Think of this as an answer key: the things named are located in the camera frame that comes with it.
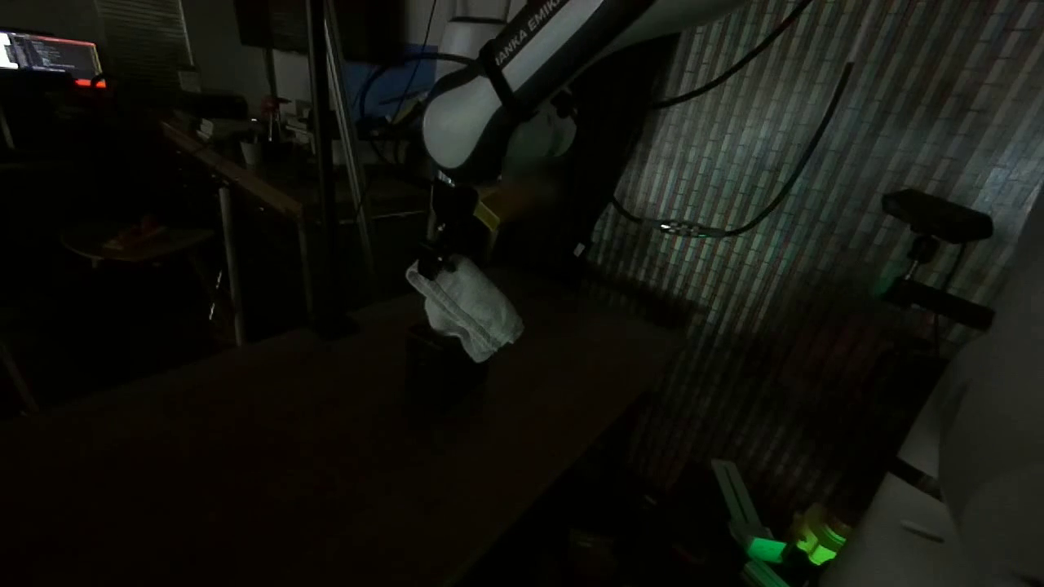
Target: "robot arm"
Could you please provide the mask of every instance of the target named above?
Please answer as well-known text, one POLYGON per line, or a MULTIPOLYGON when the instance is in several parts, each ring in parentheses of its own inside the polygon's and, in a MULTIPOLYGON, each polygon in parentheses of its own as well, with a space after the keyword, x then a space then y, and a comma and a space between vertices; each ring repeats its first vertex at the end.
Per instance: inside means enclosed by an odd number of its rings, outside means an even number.
POLYGON ((549 104, 553 90, 606 53, 696 28, 734 7, 740 0, 533 0, 476 66, 436 82, 423 147, 459 181, 549 163, 574 140, 574 121, 549 104))

